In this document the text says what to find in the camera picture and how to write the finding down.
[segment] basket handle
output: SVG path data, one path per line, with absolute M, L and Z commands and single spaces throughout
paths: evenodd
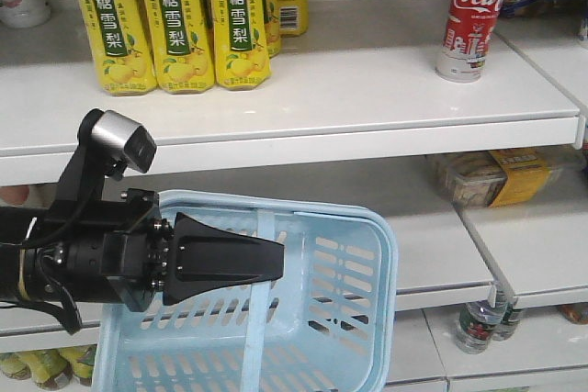
M 273 212 L 266 210 L 257 212 L 257 236 L 271 241 L 275 239 L 276 219 Z M 251 285 L 240 392 L 259 391 L 270 288 L 271 281 Z

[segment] light blue basket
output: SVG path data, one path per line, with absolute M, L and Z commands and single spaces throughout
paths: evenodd
M 106 306 L 95 392 L 368 392 L 390 365 L 397 246 L 360 207 L 161 193 L 212 227 L 279 241 L 284 277 L 145 313 Z

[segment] red bottle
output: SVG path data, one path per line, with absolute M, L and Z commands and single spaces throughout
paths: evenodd
M 436 70 L 453 82 L 478 80 L 503 0 L 451 0 Z

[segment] green label panel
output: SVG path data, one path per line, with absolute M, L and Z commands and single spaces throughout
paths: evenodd
M 182 0 L 159 0 L 165 29 L 165 44 L 170 55 L 188 55 L 190 43 L 186 32 L 186 21 L 182 11 Z
M 252 50 L 254 36 L 249 26 L 249 4 L 247 0 L 227 0 L 229 9 L 229 32 L 232 50 Z
M 129 55 L 120 27 L 115 0 L 93 0 L 106 54 L 110 57 Z

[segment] store shelf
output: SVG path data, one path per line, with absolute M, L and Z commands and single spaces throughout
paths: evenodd
M 102 307 L 92 304 L 80 304 L 79 307 L 84 328 L 73 336 L 47 314 L 25 309 L 0 310 L 0 352 L 96 343 Z
M 531 201 L 463 211 L 464 224 L 520 308 L 588 301 L 588 181 L 568 172 Z
M 529 392 L 586 392 L 586 383 L 565 383 L 561 385 L 535 386 Z
M 0 185 L 55 182 L 93 107 L 143 123 L 152 174 L 574 143 L 579 108 L 500 39 L 483 78 L 434 72 L 447 0 L 311 6 L 311 29 L 286 39 L 253 92 L 109 97 L 97 86 L 76 11 L 0 29 Z
M 580 15 L 501 20 L 497 32 L 588 116 L 588 50 L 578 44 Z
M 448 392 L 588 381 L 588 328 L 569 323 L 555 308 L 530 309 L 511 339 L 491 342 L 477 355 L 462 352 L 453 341 L 458 311 L 425 311 Z
M 421 310 L 396 315 L 386 384 L 390 392 L 446 392 L 445 370 Z
M 399 243 L 398 310 L 486 298 L 492 275 L 433 179 L 423 157 L 408 157 L 131 177 L 108 181 L 105 195 L 183 188 L 368 207 L 387 219 Z
M 10 392 L 40 392 L 43 389 L 36 387 L 31 380 L 11 380 L 0 374 L 0 390 L 9 390 Z M 75 380 L 72 380 L 68 386 L 59 390 L 60 392 L 90 392 L 89 387 L 81 386 Z

